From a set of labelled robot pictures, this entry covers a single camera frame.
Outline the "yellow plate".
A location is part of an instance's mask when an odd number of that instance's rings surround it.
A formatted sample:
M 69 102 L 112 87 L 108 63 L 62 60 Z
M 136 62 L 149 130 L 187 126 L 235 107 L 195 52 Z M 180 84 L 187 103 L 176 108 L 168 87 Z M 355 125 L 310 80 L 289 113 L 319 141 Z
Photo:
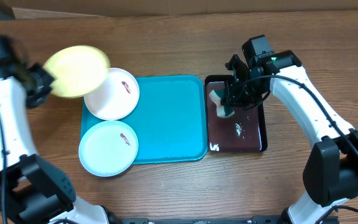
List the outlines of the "yellow plate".
M 44 69 L 54 77 L 52 94 L 77 98 L 97 89 L 106 79 L 110 61 L 96 47 L 76 45 L 53 54 Z

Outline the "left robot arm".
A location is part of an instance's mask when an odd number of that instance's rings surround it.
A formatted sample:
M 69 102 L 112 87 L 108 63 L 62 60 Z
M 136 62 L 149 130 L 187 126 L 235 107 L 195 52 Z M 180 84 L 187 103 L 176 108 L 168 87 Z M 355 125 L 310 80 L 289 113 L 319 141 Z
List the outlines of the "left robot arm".
M 107 208 L 77 196 L 67 175 L 42 159 L 26 111 L 41 105 L 53 77 L 28 67 L 0 35 L 0 212 L 14 223 L 117 223 Z

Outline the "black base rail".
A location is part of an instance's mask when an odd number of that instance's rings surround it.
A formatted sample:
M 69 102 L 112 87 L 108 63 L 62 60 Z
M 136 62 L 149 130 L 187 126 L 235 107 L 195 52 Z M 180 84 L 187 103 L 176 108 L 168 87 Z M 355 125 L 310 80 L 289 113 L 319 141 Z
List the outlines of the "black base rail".
M 122 224 L 284 224 L 280 215 L 256 215 L 248 218 L 194 218 L 194 219 L 161 219 L 122 218 Z

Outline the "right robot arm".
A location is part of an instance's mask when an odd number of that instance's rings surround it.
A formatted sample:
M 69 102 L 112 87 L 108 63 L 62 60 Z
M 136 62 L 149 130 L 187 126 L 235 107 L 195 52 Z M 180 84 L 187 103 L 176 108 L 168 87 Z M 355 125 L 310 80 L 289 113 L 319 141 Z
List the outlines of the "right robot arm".
M 300 59 L 290 50 L 274 52 L 264 35 L 242 45 L 244 58 L 225 64 L 232 77 L 210 96 L 220 118 L 278 98 L 300 125 L 311 146 L 303 171 L 305 192 L 284 209 L 279 223 L 325 223 L 358 197 L 358 130 L 341 118 L 313 86 Z

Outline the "green yellow sponge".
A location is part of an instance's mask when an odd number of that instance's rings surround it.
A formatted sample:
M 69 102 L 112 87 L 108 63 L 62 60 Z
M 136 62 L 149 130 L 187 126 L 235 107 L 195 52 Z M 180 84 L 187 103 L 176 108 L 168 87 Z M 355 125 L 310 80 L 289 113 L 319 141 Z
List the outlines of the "green yellow sponge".
M 209 93 L 209 98 L 216 105 L 216 114 L 219 118 L 228 118 L 235 114 L 234 110 L 229 106 L 222 104 L 224 96 L 224 89 L 212 90 Z

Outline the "blue plastic tray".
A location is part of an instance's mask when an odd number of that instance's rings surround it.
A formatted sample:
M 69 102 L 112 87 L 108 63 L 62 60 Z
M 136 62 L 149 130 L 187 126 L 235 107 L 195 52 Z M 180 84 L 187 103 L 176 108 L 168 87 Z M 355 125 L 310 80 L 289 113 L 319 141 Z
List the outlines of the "blue plastic tray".
M 140 98 L 124 118 L 99 119 L 88 111 L 84 101 L 81 138 L 100 122 L 121 121 L 134 130 L 139 141 L 132 165 L 202 159 L 208 149 L 202 81 L 194 75 L 135 79 Z

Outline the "white plate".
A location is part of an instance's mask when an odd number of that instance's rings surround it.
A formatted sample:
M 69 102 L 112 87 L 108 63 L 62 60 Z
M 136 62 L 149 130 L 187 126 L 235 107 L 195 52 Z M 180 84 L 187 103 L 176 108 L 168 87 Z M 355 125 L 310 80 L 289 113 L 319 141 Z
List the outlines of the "white plate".
M 110 68 L 105 81 L 84 97 L 88 111 L 102 120 L 118 120 L 129 115 L 140 98 L 135 77 L 121 68 Z

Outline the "cardboard backdrop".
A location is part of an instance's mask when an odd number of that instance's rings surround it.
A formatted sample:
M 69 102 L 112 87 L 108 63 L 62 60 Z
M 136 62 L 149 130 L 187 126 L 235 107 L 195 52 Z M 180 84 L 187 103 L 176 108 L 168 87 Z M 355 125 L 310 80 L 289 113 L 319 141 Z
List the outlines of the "cardboard backdrop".
M 97 16 L 147 16 L 238 12 L 358 10 L 358 0 L 4 0 L 0 12 L 14 8 Z

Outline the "light blue plate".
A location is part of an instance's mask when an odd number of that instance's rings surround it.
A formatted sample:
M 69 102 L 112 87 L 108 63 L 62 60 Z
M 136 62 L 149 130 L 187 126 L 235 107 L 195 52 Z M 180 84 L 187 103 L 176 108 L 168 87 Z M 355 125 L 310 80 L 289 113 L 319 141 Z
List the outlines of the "light blue plate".
M 81 138 L 78 156 L 81 165 L 98 177 L 114 177 L 135 161 L 139 141 L 134 130 L 121 121 L 103 121 Z

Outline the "black water tray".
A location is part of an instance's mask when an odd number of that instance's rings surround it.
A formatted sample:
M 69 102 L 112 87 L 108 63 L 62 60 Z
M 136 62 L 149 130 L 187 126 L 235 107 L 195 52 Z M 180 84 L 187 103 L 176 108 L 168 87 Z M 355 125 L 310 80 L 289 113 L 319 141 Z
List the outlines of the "black water tray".
M 230 77 L 210 75 L 204 80 L 208 149 L 215 153 L 264 152 L 268 142 L 263 105 L 247 111 L 237 107 L 234 114 L 228 118 L 217 116 L 216 105 L 209 97 L 209 93 L 223 89 L 225 81 Z

